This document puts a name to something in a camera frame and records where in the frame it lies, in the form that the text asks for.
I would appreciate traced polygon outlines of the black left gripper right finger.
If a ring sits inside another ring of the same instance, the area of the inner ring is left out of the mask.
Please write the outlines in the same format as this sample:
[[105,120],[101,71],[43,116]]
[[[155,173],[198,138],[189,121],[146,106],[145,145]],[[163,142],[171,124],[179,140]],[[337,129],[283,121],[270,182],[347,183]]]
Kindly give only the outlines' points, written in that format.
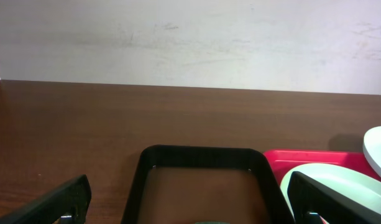
[[296,223],[381,224],[381,214],[295,171],[287,195]]

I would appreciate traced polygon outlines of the light blue plate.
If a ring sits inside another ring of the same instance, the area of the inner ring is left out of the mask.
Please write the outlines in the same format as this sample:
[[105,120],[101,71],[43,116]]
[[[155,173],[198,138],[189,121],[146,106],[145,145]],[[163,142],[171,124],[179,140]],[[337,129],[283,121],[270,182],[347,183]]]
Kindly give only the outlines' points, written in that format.
[[381,178],[381,126],[371,128],[364,134],[363,153],[369,165]]

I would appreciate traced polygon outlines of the light green plate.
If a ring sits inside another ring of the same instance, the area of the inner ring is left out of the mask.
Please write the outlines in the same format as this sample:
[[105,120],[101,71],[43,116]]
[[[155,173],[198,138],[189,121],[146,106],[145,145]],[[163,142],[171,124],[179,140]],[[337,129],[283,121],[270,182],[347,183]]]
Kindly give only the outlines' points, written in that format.
[[310,163],[289,170],[280,183],[287,205],[290,205],[287,194],[290,177],[296,171],[381,214],[381,182],[360,172],[332,164]]

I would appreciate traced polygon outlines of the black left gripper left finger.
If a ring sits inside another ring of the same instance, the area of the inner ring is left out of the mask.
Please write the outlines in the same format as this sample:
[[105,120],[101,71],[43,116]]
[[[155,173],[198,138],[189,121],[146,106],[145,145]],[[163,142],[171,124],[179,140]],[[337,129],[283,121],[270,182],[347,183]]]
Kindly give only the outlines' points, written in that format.
[[88,178],[80,175],[0,217],[0,224],[84,224],[90,201]]

